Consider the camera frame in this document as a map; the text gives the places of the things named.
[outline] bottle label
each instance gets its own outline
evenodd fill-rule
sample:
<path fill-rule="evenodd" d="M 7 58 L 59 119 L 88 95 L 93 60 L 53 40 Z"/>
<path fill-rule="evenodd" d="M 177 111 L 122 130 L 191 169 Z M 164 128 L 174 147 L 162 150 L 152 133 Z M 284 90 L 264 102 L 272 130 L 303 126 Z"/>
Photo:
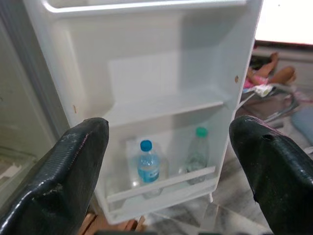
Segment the bottle label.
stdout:
<path fill-rule="evenodd" d="M 151 183 L 158 179 L 159 169 L 153 169 L 153 170 L 138 169 L 138 174 L 143 182 Z"/>

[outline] child's foot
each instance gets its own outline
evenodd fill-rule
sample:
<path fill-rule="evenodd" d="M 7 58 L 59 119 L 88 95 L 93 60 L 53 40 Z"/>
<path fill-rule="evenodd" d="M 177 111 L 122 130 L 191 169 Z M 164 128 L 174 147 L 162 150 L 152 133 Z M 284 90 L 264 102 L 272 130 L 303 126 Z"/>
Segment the child's foot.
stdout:
<path fill-rule="evenodd" d="M 278 52 L 272 53 L 270 59 L 272 62 L 278 62 Z"/>
<path fill-rule="evenodd" d="M 247 71 L 247 77 L 251 78 L 254 76 L 254 72 L 253 72 L 253 69 L 251 67 L 248 68 L 248 71 Z"/>
<path fill-rule="evenodd" d="M 292 77 L 286 82 L 286 85 L 290 85 L 295 79 L 297 78 L 297 76 L 295 75 L 295 73 L 292 75 Z"/>

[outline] marble floor tile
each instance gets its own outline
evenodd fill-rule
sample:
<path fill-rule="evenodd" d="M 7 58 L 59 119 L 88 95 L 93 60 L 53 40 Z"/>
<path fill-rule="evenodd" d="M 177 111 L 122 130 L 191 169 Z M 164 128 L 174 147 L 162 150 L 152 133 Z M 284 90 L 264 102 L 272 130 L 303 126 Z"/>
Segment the marble floor tile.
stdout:
<path fill-rule="evenodd" d="M 199 197 L 169 208 L 156 211 L 156 214 L 199 227 L 209 203 L 208 196 Z"/>
<path fill-rule="evenodd" d="M 199 228 L 151 213 L 145 216 L 146 231 L 158 235 L 197 235 Z"/>
<path fill-rule="evenodd" d="M 227 149 L 220 181 L 213 202 L 268 227 L 259 205 L 254 201 L 246 175 L 234 153 Z"/>
<path fill-rule="evenodd" d="M 270 233 L 270 229 L 215 204 L 210 204 L 207 207 L 201 224 L 201 231 L 222 235 L 263 235 Z"/>

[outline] child's leg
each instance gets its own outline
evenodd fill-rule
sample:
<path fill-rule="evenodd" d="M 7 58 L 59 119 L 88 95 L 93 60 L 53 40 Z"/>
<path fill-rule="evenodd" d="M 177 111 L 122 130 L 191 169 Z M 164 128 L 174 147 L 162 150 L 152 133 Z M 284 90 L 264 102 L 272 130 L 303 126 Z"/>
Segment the child's leg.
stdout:
<path fill-rule="evenodd" d="M 252 78 L 254 76 L 254 72 L 253 72 L 253 69 L 251 67 L 248 68 L 248 71 L 246 73 L 246 76 L 248 78 Z"/>
<path fill-rule="evenodd" d="M 286 84 L 291 80 L 295 80 L 295 70 L 294 67 L 288 66 L 276 73 L 268 83 Z"/>
<path fill-rule="evenodd" d="M 277 66 L 278 63 L 278 53 L 273 53 L 271 56 L 272 62 L 263 65 L 259 70 L 255 72 L 254 75 L 260 77 L 268 77 L 269 73 Z"/>

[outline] water bottle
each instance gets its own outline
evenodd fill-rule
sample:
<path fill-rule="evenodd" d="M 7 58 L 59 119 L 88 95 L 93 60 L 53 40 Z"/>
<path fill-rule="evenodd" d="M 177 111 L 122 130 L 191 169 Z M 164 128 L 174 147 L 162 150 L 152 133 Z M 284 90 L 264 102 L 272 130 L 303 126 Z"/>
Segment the water bottle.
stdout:
<path fill-rule="evenodd" d="M 160 174 L 160 158 L 152 149 L 150 140 L 144 140 L 140 143 L 141 153 L 139 155 L 137 170 L 143 184 L 150 184 L 159 178 Z M 143 197 L 148 199 L 159 196 L 162 189 L 158 188 L 150 192 L 144 193 Z"/>
<path fill-rule="evenodd" d="M 200 170 L 206 168 L 208 160 L 208 142 L 207 142 L 207 129 L 198 127 L 196 129 L 196 136 L 191 141 L 188 149 L 188 157 L 186 160 L 187 172 Z M 205 176 L 200 176 L 188 181 L 189 184 L 200 183 L 205 180 Z"/>

